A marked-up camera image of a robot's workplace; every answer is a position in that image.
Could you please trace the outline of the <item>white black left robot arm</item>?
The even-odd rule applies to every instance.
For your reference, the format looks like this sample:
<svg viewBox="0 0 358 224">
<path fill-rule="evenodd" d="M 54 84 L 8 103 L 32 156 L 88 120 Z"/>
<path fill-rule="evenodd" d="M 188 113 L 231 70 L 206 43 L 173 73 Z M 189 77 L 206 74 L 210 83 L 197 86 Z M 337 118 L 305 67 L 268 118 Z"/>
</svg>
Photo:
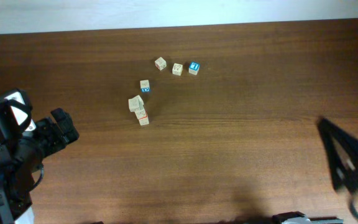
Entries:
<svg viewBox="0 0 358 224">
<path fill-rule="evenodd" d="M 28 132 L 32 107 L 0 100 L 0 223 L 14 223 L 32 205 L 30 192 L 44 176 L 42 161 L 79 138 L 71 116 L 61 108 Z"/>
</svg>

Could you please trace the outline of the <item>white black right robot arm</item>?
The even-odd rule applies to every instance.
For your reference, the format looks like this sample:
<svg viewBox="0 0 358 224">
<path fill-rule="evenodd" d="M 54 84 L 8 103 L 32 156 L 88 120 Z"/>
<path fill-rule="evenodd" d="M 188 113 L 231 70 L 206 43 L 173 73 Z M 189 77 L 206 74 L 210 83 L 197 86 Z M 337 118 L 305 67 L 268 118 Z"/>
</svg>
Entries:
<svg viewBox="0 0 358 224">
<path fill-rule="evenodd" d="M 344 190 L 349 193 L 347 206 L 358 221 L 358 139 L 324 116 L 319 117 L 316 125 L 326 153 L 332 187 L 337 193 Z"/>
</svg>

